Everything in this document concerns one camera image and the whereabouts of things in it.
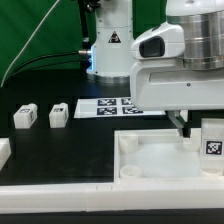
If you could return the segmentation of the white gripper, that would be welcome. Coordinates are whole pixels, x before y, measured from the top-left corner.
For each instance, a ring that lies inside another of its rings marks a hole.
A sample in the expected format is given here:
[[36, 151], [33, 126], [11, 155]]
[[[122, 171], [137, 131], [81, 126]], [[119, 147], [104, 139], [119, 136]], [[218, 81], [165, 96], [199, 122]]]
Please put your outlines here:
[[164, 22], [140, 35], [131, 45], [130, 93], [141, 110], [168, 111], [179, 135], [189, 138], [191, 129], [179, 110], [224, 109], [224, 69], [186, 69], [184, 50], [178, 25]]

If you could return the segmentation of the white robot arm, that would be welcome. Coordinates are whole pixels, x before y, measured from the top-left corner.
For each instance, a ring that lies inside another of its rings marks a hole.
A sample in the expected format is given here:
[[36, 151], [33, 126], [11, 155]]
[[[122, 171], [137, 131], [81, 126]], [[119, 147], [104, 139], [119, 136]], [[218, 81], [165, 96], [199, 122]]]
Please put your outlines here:
[[132, 0], [84, 0], [97, 37], [81, 52], [87, 77], [130, 84], [134, 106], [163, 110], [176, 127], [182, 110], [224, 109], [224, 0], [167, 0], [166, 20], [133, 37]]

